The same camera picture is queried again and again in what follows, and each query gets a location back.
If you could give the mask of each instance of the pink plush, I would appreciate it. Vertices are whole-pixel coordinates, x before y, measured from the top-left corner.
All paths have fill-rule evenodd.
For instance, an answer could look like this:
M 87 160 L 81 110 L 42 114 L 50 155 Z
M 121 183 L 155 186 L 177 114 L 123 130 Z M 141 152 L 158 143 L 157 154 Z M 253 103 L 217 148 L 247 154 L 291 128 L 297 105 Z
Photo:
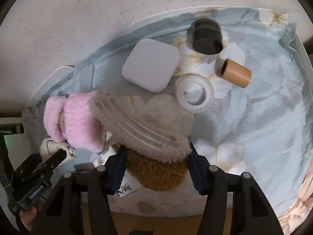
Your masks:
M 59 127 L 60 115 L 63 111 L 65 101 L 65 96 L 51 96 L 44 108 L 43 124 L 48 135 L 55 142 L 65 141 L 65 137 Z
M 49 136 L 55 141 L 65 141 L 73 148 L 83 148 L 90 152 L 101 152 L 102 125 L 89 109 L 88 101 L 96 92 L 73 93 L 68 99 L 52 96 L 48 99 L 43 122 Z M 59 126 L 60 114 L 64 114 L 65 131 Z
M 96 92 L 71 94 L 64 107 L 65 135 L 68 144 L 91 152 L 102 151 L 102 125 L 93 117 L 88 101 Z

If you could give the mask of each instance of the paper card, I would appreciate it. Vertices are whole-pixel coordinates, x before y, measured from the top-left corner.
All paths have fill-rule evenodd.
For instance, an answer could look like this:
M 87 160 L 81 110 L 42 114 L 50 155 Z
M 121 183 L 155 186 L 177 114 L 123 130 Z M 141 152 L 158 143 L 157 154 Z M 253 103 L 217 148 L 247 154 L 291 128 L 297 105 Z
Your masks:
M 115 155 L 116 154 L 116 150 L 113 146 L 110 146 L 108 149 L 106 149 L 105 151 L 103 151 L 96 160 L 93 161 L 93 165 L 95 167 L 98 167 L 99 165 L 104 165 L 106 163 L 106 161 L 108 160 L 108 158 L 111 155 Z M 125 171 L 124 174 L 124 178 L 122 180 L 121 183 L 121 187 L 118 190 L 117 194 L 120 197 L 123 197 L 127 194 L 130 194 L 136 190 L 138 190 L 139 188 L 141 188 L 142 185 L 139 183 L 139 181 L 129 173 L 128 170 Z

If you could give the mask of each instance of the finger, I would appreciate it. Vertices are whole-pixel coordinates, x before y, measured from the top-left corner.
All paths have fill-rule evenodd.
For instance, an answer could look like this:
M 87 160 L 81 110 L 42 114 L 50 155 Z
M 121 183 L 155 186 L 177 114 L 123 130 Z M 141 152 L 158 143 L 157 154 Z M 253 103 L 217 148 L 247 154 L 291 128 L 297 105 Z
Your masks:
M 37 209 L 32 206 L 31 209 L 20 212 L 21 222 L 28 231 L 32 229 L 32 220 L 37 216 Z

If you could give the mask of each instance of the white ring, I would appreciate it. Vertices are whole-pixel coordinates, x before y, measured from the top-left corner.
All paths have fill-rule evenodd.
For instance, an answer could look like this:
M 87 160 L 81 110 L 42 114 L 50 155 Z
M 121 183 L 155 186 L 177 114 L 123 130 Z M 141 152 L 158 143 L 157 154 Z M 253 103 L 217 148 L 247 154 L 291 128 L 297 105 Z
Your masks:
M 190 84 L 194 83 L 200 85 L 204 89 L 205 93 L 204 102 L 197 106 L 189 104 L 184 96 L 185 89 Z M 212 104 L 214 97 L 215 97 L 214 88 L 211 82 L 209 82 L 206 78 L 201 76 L 186 77 L 178 84 L 176 88 L 176 98 L 178 100 L 178 103 L 183 107 L 184 110 L 192 113 L 198 113 L 207 110 Z

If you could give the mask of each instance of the floral fabric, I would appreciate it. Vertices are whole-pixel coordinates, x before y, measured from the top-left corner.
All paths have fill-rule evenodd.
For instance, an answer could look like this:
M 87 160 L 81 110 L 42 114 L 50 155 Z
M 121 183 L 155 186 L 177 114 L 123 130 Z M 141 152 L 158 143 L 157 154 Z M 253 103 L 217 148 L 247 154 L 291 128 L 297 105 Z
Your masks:
M 313 162 L 311 161 L 306 179 L 299 189 L 297 199 L 288 211 L 279 217 L 279 222 L 285 235 L 289 235 L 298 228 L 313 208 L 313 175 L 309 175 L 312 169 Z
M 221 25 L 224 49 L 218 55 L 206 56 L 190 48 L 188 29 L 202 17 Z M 189 137 L 211 164 L 234 174 L 250 172 L 276 215 L 281 216 L 287 234 L 296 226 L 289 224 L 289 217 L 301 215 L 303 220 L 307 213 L 306 201 L 297 201 L 297 193 L 313 150 L 312 93 L 302 62 L 289 47 L 295 37 L 295 25 L 293 16 L 272 10 L 201 9 L 165 18 L 116 38 L 81 64 L 93 68 L 89 84 L 93 89 L 112 89 L 129 111 Z M 121 74 L 128 55 L 142 38 L 174 45 L 181 53 L 181 62 L 169 85 L 158 94 L 126 81 Z M 216 76 L 221 61 L 226 58 L 251 70 L 252 79 L 245 89 Z M 176 84 L 191 74 L 205 77 L 215 92 L 212 105 L 196 115 L 182 110 L 175 100 Z M 84 75 L 76 77 L 80 80 L 68 80 L 46 96 L 70 93 L 74 82 L 84 89 Z M 188 92 L 193 96 L 199 90 L 192 86 Z M 189 174 L 179 188 L 170 192 L 139 188 L 124 197 L 109 197 L 112 211 L 150 217 L 200 215 L 205 201 L 206 197 L 193 188 Z M 290 207 L 301 214 L 290 215 Z

